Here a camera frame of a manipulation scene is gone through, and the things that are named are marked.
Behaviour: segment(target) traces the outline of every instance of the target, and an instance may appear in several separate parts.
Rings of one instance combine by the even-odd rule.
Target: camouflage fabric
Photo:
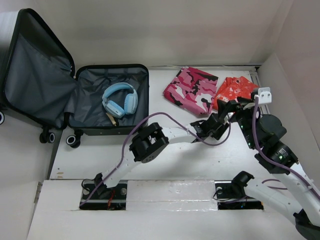
[[[163,95],[170,102],[196,115],[207,115],[217,91],[218,77],[199,69],[182,68]]]

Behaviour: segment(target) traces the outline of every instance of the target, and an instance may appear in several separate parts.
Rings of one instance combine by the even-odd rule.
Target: white robotic arm
[[[218,100],[218,114],[213,113],[207,120],[196,121],[185,127],[162,128],[158,123],[152,123],[143,128],[132,139],[129,151],[122,156],[120,163],[113,170],[96,175],[96,187],[87,199],[95,191],[99,196],[109,194],[128,172],[154,160],[168,144],[195,143],[207,137],[219,140],[230,125],[226,122],[227,115],[233,113],[229,122],[239,124],[248,147],[259,152],[255,158],[287,187],[295,199],[264,186],[244,171],[232,180],[231,190],[239,198],[249,196],[269,205],[293,223],[306,239],[320,239],[320,191],[307,177],[296,155],[280,141],[287,132],[281,121],[270,114],[255,117],[258,109],[255,97],[262,104],[267,104],[271,100],[269,91],[267,88],[259,88],[252,93],[251,99],[238,97],[237,101],[231,100],[228,103]]]

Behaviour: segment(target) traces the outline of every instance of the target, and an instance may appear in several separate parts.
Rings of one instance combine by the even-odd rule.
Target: white board
[[[287,219],[269,208],[265,211],[79,210],[80,183],[80,180],[44,182],[27,240],[304,239]]]

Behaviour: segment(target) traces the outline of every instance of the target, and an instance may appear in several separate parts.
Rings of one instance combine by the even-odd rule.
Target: red wire
[[[116,190],[113,190],[111,193],[111,197],[109,198],[109,201],[108,201],[108,208],[107,209],[110,208],[112,199],[114,199],[115,195],[116,195]]]

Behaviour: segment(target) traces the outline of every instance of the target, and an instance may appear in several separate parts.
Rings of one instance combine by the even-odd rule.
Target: suitcase
[[[141,64],[89,65],[75,72],[67,49],[32,9],[0,14],[0,124],[6,114],[43,128],[41,143],[53,143],[51,129],[74,129],[67,144],[80,145],[83,134],[127,135],[149,115],[149,72]],[[113,126],[102,105],[106,88],[132,85],[136,112]],[[128,90],[109,99],[123,107]]]

